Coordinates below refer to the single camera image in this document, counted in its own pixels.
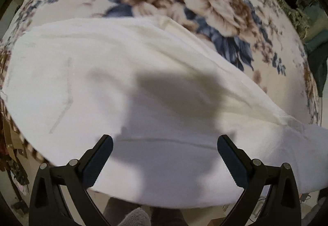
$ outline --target silver screw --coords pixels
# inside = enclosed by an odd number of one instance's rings
[[[68,162],[68,164],[70,164],[71,166],[75,166],[78,163],[77,159],[72,159]]]
[[[42,169],[42,170],[44,170],[46,167],[47,167],[47,164],[46,164],[46,163],[42,163],[42,164],[40,165],[40,169]]]
[[[291,168],[291,166],[288,163],[284,163],[284,167],[285,169],[289,170]]]
[[[253,159],[253,164],[254,164],[255,166],[259,166],[259,165],[262,164],[262,162],[261,162],[261,160],[259,160],[259,159]]]

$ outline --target floral blanket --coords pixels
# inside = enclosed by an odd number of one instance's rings
[[[303,123],[319,123],[318,92],[304,47],[276,0],[25,0],[0,42],[0,85],[15,42],[34,26],[158,14],[239,68],[286,113]],[[3,102],[1,109],[10,118]]]

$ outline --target floral bedding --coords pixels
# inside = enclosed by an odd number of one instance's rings
[[[319,123],[318,92],[304,47],[276,0],[25,0],[0,42],[0,83],[15,42],[34,26],[151,15],[166,15],[195,34],[288,114]],[[3,102],[1,108],[10,118]]]

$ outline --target floor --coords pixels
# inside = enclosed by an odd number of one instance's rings
[[[0,38],[2,38],[3,34],[6,32],[10,21],[12,20],[14,13],[18,4],[16,1],[13,1],[9,8],[7,9],[6,13],[4,14],[3,18],[0,21]],[[322,126],[328,128],[328,84],[326,84],[327,88],[324,90],[324,95],[322,98],[322,105],[323,105],[323,120]],[[21,155],[18,155],[19,160],[21,161],[24,169],[27,172],[28,179],[30,181],[29,190],[32,191],[32,185],[39,168],[39,163],[37,163],[30,154],[28,154],[28,159],[25,159]],[[72,199],[69,196],[69,193],[65,187],[62,188],[65,200],[68,204],[68,208],[74,218],[74,220],[79,223],[80,225],[84,225],[81,217],[79,216]],[[3,194],[7,204],[10,206],[14,204],[17,199],[15,199],[14,190],[11,187],[9,178],[6,172],[0,172],[0,191]],[[97,193],[92,190],[88,190],[90,197],[95,202],[98,209],[103,212],[106,203],[109,199],[107,195],[102,193]],[[23,199],[26,201],[27,205],[30,202],[30,194],[26,196],[22,196]],[[302,203],[302,216],[307,214],[311,207],[316,205],[317,203],[318,192],[313,192],[308,197],[304,203]],[[225,217],[229,211],[231,210],[232,205],[224,206],[224,207],[210,207],[205,209],[192,209],[192,210],[183,210],[183,215],[186,219],[186,222],[190,226],[206,226],[211,219]],[[23,226],[28,226],[28,215],[21,216],[14,212],[17,218],[20,220]]]

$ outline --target white garment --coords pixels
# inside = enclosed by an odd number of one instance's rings
[[[93,189],[130,202],[235,202],[242,189],[217,152],[221,134],[266,165],[289,162],[300,193],[328,185],[328,130],[287,115],[167,17],[35,27],[14,47],[1,97],[56,165],[111,135],[114,150]]]

